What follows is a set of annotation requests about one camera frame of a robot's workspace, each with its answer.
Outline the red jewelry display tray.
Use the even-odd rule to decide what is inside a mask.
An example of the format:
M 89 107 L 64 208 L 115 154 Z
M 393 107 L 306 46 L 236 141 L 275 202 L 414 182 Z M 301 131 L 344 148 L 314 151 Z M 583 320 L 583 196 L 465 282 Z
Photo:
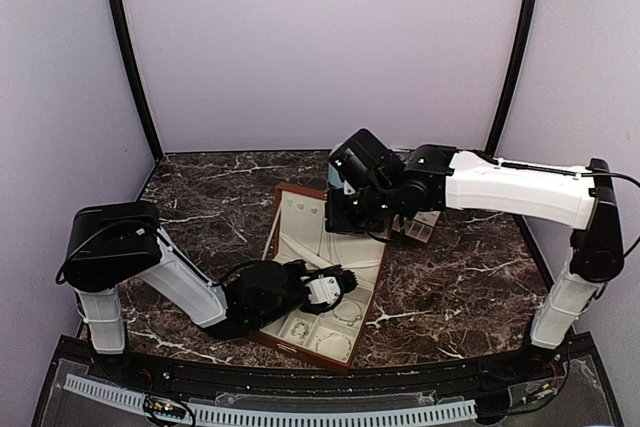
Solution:
M 392 225 L 392 239 L 405 245 L 424 247 L 440 215 L 439 211 L 420 212 L 413 219 L 404 220 L 404 229 L 401 229 L 400 217 L 396 216 Z

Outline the silver bangle back right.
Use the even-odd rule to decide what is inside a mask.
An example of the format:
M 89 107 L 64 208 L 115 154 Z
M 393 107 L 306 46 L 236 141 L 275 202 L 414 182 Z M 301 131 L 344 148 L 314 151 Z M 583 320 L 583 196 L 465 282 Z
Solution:
M 354 326 L 363 318 L 363 309 L 355 301 L 344 299 L 339 305 L 331 310 L 333 317 L 348 326 Z

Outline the gold crystal pendant earring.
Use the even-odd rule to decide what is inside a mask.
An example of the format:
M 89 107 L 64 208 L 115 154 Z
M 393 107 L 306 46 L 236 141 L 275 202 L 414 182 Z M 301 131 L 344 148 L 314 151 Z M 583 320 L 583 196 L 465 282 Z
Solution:
M 296 342 L 303 343 L 308 337 L 310 331 L 311 331 L 311 324 L 309 324 L 304 320 L 298 320 L 293 324 L 290 330 L 290 336 Z

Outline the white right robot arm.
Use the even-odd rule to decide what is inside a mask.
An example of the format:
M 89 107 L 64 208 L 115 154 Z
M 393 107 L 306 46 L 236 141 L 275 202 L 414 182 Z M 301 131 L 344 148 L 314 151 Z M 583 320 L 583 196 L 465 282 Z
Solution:
M 330 152 L 328 163 L 329 232 L 374 236 L 395 219 L 446 209 L 503 212 L 571 228 L 561 276 L 533 318 L 530 343 L 510 360 L 521 381 L 547 367 L 548 350 L 562 343 L 597 292 L 623 270 L 615 175 L 602 159 L 558 167 L 434 144 L 403 159 L 361 129 Z

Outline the red jewelry box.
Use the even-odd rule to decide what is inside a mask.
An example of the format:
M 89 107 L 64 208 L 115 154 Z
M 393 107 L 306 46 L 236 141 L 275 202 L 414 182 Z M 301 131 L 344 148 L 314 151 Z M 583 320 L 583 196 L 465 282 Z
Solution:
M 325 230 L 326 194 L 293 184 L 275 188 L 275 217 L 263 256 L 301 260 L 311 304 L 249 339 L 336 374 L 348 373 L 373 303 L 387 246 L 366 235 Z

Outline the silver bangle front right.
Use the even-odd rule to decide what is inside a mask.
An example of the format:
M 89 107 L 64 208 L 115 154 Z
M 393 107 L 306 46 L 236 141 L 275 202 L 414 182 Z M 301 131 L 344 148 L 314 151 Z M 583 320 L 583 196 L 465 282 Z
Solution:
M 350 356 L 352 341 L 346 334 L 331 332 L 317 339 L 315 350 L 321 355 L 344 361 Z

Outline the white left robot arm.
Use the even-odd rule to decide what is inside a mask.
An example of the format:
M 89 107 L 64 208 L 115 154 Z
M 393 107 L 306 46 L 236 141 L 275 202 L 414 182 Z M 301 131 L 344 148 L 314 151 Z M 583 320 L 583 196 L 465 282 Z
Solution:
M 118 286 L 138 278 L 187 314 L 214 339 L 247 336 L 296 309 L 320 314 L 337 307 L 358 285 L 341 265 L 312 270 L 303 260 L 249 260 L 219 280 L 206 276 L 170 239 L 148 201 L 79 210 L 55 281 L 69 284 L 101 364 L 120 383 L 141 374 L 127 347 Z

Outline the silver bangle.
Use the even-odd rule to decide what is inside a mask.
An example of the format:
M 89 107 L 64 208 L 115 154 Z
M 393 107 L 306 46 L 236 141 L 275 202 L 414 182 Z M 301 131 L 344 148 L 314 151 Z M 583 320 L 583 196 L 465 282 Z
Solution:
M 317 339 L 315 350 L 321 355 L 344 361 L 350 356 L 352 341 L 346 334 L 331 332 Z
M 355 301 L 344 299 L 339 305 L 331 310 L 333 317 L 348 326 L 354 326 L 363 318 L 363 309 Z

